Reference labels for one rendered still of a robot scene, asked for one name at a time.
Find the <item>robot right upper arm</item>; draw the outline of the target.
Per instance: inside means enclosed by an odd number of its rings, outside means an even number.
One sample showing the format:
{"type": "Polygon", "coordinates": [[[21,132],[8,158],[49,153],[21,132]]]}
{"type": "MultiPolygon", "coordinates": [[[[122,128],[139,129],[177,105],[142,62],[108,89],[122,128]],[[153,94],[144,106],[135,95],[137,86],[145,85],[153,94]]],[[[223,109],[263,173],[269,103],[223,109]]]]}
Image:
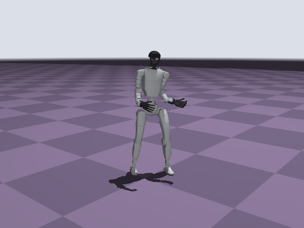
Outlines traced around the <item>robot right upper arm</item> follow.
{"type": "Polygon", "coordinates": [[[142,94],[143,89],[141,88],[141,84],[142,84],[142,76],[145,73],[145,69],[140,69],[136,71],[136,81],[135,81],[135,85],[137,88],[137,93],[142,94]]]}

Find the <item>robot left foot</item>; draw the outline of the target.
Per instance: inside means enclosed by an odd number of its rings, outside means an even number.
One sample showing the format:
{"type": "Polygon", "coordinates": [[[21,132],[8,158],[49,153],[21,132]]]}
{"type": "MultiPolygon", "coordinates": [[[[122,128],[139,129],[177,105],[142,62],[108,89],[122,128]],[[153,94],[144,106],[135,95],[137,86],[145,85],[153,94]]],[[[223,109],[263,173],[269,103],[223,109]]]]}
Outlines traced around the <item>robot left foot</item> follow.
{"type": "Polygon", "coordinates": [[[167,174],[170,174],[170,175],[174,175],[174,172],[172,171],[171,167],[168,167],[166,168],[166,166],[164,167],[164,171],[167,173],[167,174]]]}

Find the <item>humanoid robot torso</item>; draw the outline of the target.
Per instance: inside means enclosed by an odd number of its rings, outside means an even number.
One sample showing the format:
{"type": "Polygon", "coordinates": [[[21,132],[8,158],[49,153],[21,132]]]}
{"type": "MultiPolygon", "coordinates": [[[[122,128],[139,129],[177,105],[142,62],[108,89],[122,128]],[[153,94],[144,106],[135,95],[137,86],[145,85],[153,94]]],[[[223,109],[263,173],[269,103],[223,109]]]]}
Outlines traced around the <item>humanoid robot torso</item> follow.
{"type": "MultiPolygon", "coordinates": [[[[163,71],[159,68],[157,69],[150,69],[152,67],[145,68],[145,73],[142,76],[142,90],[144,92],[145,96],[149,96],[150,98],[147,101],[152,101],[151,105],[155,105],[155,106],[150,106],[150,107],[154,107],[150,108],[153,109],[154,111],[152,111],[153,113],[150,113],[148,111],[146,111],[146,115],[157,115],[158,114],[158,105],[155,102],[155,98],[153,97],[158,97],[161,90],[162,90],[162,81],[163,81],[163,71]]],[[[149,110],[151,111],[151,110],[149,110]]]]}

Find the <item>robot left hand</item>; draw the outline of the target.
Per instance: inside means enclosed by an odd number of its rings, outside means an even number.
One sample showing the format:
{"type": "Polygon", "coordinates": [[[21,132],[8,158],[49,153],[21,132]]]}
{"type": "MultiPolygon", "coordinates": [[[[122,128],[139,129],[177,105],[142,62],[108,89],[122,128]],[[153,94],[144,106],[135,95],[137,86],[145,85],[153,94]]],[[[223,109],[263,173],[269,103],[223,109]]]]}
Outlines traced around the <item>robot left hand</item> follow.
{"type": "Polygon", "coordinates": [[[181,101],[181,100],[184,100],[184,98],[183,99],[180,99],[180,100],[175,100],[175,99],[173,99],[173,102],[168,102],[169,104],[175,104],[177,107],[181,107],[181,108],[183,108],[187,103],[187,101],[181,101]]]}

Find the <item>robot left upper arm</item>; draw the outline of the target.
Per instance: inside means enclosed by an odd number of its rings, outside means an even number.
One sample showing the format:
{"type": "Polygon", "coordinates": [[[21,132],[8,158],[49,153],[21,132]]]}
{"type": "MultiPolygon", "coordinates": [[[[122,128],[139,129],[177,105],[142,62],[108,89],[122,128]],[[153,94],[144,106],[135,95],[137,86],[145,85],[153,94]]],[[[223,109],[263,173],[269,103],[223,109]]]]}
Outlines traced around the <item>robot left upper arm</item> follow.
{"type": "Polygon", "coordinates": [[[170,75],[168,72],[163,71],[163,81],[162,81],[162,87],[161,87],[161,92],[160,95],[162,93],[165,93],[164,87],[166,86],[167,80],[169,79],[170,75]]]}

